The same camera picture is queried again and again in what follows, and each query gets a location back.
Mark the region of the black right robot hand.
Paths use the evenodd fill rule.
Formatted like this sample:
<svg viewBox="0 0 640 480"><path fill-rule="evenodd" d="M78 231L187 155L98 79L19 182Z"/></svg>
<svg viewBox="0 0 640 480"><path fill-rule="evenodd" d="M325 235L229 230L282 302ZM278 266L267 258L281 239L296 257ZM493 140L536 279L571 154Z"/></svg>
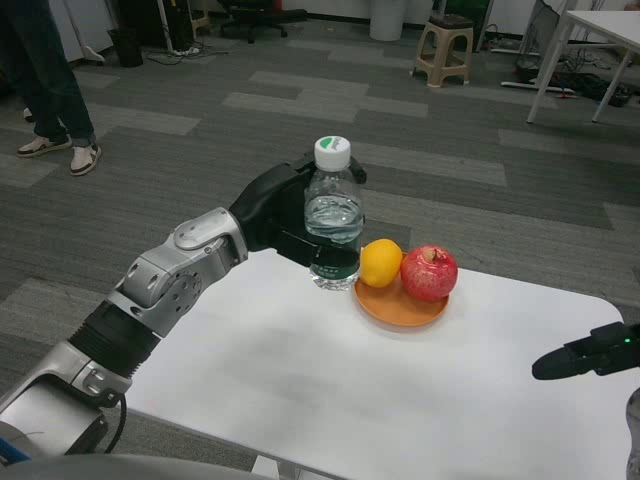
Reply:
<svg viewBox="0 0 640 480"><path fill-rule="evenodd" d="M559 380L590 371L606 376L639 367L639 325L615 322L564 344L532 365L537 380Z"/></svg>

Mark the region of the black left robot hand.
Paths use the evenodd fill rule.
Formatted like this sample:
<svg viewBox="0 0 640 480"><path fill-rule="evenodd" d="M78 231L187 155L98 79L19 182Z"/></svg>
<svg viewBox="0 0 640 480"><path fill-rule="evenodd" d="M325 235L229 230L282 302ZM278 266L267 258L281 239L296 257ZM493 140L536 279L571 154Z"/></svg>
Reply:
<svg viewBox="0 0 640 480"><path fill-rule="evenodd" d="M354 266L356 248L307 232L305 190L316 171L312 153L278 164L254 179L229 208L244 236L247 250L276 252L305 267L327 260L338 267Z"/></svg>

